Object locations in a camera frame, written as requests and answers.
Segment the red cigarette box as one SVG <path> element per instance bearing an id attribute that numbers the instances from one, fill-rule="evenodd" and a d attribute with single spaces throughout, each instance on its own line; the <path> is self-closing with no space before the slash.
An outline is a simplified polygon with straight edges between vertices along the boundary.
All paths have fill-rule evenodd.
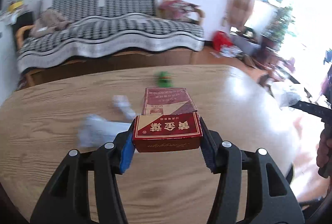
<path id="1" fill-rule="evenodd" d="M 182 87 L 147 87 L 132 141 L 140 153 L 197 149 L 203 137 L 198 110 Z"/>

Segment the clear plastic bag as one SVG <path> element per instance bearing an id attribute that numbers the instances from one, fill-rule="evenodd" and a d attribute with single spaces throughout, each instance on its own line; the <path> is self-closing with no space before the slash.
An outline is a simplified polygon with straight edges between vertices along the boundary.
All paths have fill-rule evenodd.
<path id="1" fill-rule="evenodd" d="M 271 84 L 270 90 L 280 108 L 295 105 L 306 96 L 301 84 L 274 82 Z"/>

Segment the crumpled blue white wrapper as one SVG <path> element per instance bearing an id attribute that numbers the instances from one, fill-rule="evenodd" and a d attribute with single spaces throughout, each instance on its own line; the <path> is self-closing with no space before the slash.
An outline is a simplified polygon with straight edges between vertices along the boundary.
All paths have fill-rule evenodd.
<path id="1" fill-rule="evenodd" d="M 136 112 L 124 95 L 115 95 L 112 103 L 125 119 L 133 121 Z M 107 142 L 113 142 L 118 133 L 128 131 L 131 123 L 108 121 L 96 114 L 88 115 L 78 130 L 78 146 L 80 148 L 98 148 Z"/>

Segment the potted green plant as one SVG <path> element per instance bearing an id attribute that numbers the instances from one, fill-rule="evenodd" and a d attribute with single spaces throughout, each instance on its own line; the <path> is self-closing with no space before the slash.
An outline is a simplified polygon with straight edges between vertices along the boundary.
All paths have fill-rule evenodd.
<path id="1" fill-rule="evenodd" d="M 261 33 L 262 41 L 266 43 L 269 49 L 279 51 L 285 35 L 289 33 L 289 25 L 294 23 L 293 8 L 290 5 L 278 7 L 273 18 Z"/>

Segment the red plastic bag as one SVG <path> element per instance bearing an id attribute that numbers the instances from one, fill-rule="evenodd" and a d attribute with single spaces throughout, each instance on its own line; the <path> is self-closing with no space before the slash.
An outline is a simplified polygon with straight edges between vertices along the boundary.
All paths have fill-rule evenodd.
<path id="1" fill-rule="evenodd" d="M 212 47 L 221 52 L 222 48 L 229 48 L 232 47 L 233 43 L 230 40 L 229 36 L 223 31 L 216 31 L 212 37 Z"/>

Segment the white cabinet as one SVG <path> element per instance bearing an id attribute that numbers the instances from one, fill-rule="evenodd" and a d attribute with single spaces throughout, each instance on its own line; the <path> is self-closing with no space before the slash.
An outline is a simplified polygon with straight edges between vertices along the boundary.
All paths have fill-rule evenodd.
<path id="1" fill-rule="evenodd" d="M 20 79 L 12 28 L 1 21 L 0 39 L 0 104 L 16 91 Z"/>

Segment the small green toy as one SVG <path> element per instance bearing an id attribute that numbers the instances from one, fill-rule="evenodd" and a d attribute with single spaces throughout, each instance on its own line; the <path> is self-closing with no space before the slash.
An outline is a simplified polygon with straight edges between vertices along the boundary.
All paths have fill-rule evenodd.
<path id="1" fill-rule="evenodd" d="M 172 76 L 169 72 L 161 71 L 155 75 L 155 84 L 160 88 L 173 87 Z"/>

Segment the beige clothing on sofa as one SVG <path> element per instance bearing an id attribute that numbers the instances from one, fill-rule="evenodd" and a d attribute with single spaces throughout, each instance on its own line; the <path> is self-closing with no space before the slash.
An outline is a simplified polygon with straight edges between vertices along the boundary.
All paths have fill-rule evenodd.
<path id="1" fill-rule="evenodd" d="M 54 9 L 47 9 L 40 14 L 39 18 L 34 22 L 29 36 L 40 38 L 47 34 L 53 34 L 56 31 L 66 29 L 72 21 L 67 19 L 61 13 Z"/>

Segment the black white striped sofa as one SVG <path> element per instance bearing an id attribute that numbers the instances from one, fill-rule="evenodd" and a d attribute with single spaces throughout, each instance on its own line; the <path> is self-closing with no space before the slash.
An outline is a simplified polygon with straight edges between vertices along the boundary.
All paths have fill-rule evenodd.
<path id="1" fill-rule="evenodd" d="M 73 58 L 101 58 L 136 48 L 163 52 L 204 47 L 200 22 L 173 21 L 157 16 L 163 0 L 43 0 L 42 12 L 58 13 L 69 21 L 64 29 L 23 39 L 17 32 L 17 67 L 22 74 L 32 69 L 56 67 Z M 178 0 L 166 0 L 177 3 Z"/>

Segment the floral cushion on sofa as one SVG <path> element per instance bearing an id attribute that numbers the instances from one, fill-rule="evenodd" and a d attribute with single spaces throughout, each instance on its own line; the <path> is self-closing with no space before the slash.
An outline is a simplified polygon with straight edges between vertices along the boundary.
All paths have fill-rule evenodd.
<path id="1" fill-rule="evenodd" d="M 159 0 L 156 3 L 156 16 L 161 19 L 201 25 L 205 13 L 199 9 L 199 5 L 187 1 Z"/>

